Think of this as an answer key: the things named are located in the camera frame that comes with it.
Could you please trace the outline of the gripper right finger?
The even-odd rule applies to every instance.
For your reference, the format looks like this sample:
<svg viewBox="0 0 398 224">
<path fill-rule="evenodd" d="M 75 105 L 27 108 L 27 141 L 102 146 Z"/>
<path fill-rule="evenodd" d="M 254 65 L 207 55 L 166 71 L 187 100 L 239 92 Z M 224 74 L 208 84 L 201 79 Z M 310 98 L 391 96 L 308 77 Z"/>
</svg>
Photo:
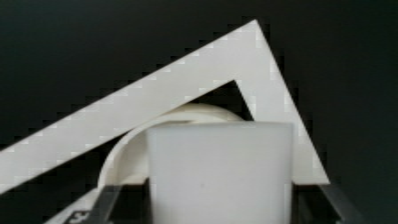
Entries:
<svg viewBox="0 0 398 224">
<path fill-rule="evenodd" d="M 295 185 L 292 224 L 365 224 L 365 216 L 336 185 Z"/>
</svg>

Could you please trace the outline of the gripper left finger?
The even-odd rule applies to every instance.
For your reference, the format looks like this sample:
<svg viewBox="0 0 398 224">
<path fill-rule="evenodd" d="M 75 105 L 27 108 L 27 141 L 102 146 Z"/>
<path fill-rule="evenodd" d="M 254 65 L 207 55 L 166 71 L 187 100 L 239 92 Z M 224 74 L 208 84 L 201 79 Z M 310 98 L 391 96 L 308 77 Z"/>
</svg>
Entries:
<svg viewBox="0 0 398 224">
<path fill-rule="evenodd" d="M 150 193 L 144 184 L 103 187 L 84 224 L 150 224 Z"/>
</svg>

